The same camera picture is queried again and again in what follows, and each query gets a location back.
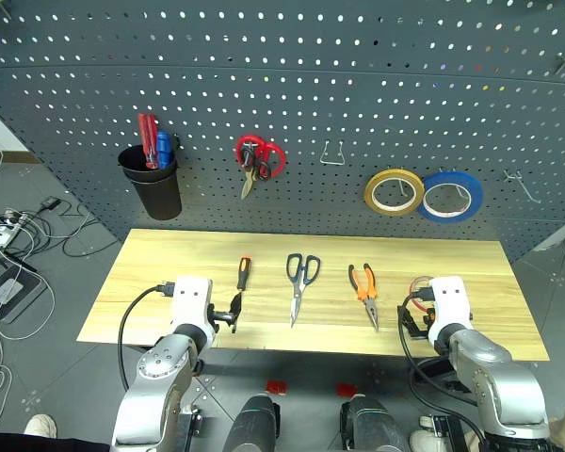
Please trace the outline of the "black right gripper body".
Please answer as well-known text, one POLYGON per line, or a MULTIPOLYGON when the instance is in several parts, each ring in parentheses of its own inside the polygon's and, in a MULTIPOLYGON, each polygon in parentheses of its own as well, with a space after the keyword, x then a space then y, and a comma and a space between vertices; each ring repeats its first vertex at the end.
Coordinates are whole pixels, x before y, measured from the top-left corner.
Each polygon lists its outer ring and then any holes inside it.
POLYGON ((424 330, 420 329, 414 320, 411 312, 405 308, 402 314, 402 326, 406 328, 408 334, 413 339, 427 339, 429 331, 429 309, 423 312, 423 323, 426 328, 424 330))

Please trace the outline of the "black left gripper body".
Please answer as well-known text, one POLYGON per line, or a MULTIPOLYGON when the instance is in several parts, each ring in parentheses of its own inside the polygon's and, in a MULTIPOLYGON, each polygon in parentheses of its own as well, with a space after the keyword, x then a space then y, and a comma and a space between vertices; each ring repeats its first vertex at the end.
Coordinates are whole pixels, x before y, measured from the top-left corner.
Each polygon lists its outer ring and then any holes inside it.
POLYGON ((226 311, 217 311, 213 303, 207 306, 207 319, 214 331, 219 331, 220 323, 232 325, 232 313, 226 311))

